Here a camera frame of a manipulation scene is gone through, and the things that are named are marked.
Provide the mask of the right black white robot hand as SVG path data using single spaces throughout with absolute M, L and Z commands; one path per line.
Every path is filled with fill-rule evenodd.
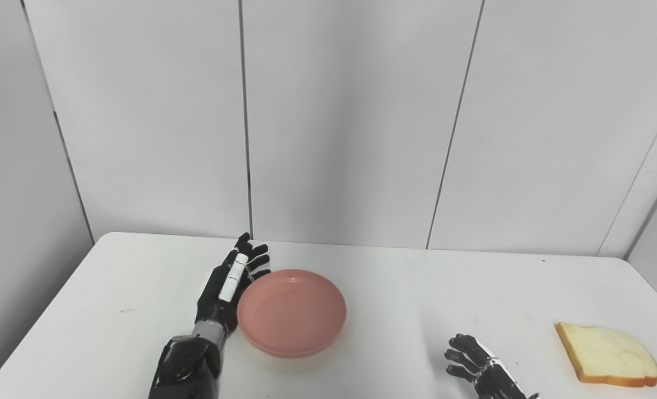
M 541 397 L 538 392 L 525 394 L 498 356 L 472 335 L 456 334 L 449 339 L 449 345 L 444 353 L 451 362 L 447 374 L 472 384 L 478 398 Z

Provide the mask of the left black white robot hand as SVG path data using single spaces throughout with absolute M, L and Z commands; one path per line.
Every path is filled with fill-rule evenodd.
M 212 270 L 197 301 L 195 321 L 209 321 L 224 328 L 229 336 L 238 326 L 237 308 L 243 293 L 256 280 L 272 272 L 268 268 L 269 247 L 253 245 L 250 234 L 238 237 L 225 260 Z

